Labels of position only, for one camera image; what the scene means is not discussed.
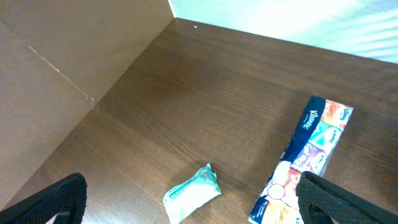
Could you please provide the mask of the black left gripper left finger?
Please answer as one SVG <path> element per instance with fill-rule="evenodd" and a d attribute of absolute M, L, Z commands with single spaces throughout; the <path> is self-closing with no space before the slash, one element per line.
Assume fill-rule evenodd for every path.
<path fill-rule="evenodd" d="M 86 180 L 81 173 L 73 173 L 1 211 L 1 223 L 47 223 L 54 219 L 54 223 L 81 224 L 86 200 Z"/>

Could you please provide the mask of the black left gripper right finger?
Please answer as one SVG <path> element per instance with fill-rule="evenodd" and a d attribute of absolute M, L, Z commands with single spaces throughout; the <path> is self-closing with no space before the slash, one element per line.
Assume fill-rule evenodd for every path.
<path fill-rule="evenodd" d="M 304 223 L 397 223 L 396 214 L 309 171 L 302 173 L 296 195 Z"/>

